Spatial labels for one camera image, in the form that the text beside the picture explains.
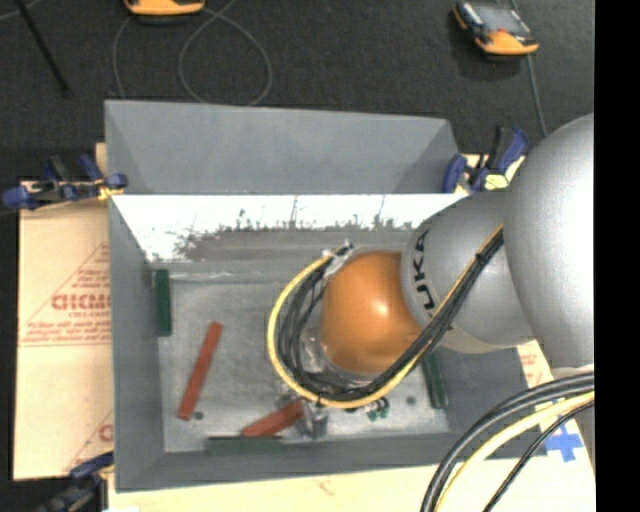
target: blue clamp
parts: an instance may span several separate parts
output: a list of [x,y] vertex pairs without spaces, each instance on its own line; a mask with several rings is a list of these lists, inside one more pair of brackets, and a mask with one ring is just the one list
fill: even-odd
[[77,512],[104,491],[105,481],[98,471],[111,466],[114,462],[113,452],[99,455],[73,468],[69,477],[74,481],[64,491],[56,494],[46,504],[40,505],[35,512]]
[[456,154],[449,163],[444,177],[442,192],[450,194],[458,186],[467,193],[473,194],[485,190],[487,177],[504,176],[509,167],[525,154],[529,147],[529,137],[519,128],[512,128],[511,137],[507,138],[505,129],[498,127],[493,147],[483,163],[481,158],[476,167],[467,165],[467,159]]
[[2,193],[2,202],[7,208],[35,210],[42,206],[67,201],[79,201],[97,197],[102,190],[122,190],[128,185],[124,174],[104,176],[95,161],[86,153],[78,158],[85,181],[73,181],[59,156],[49,158],[44,168],[43,179],[30,187],[20,185]]

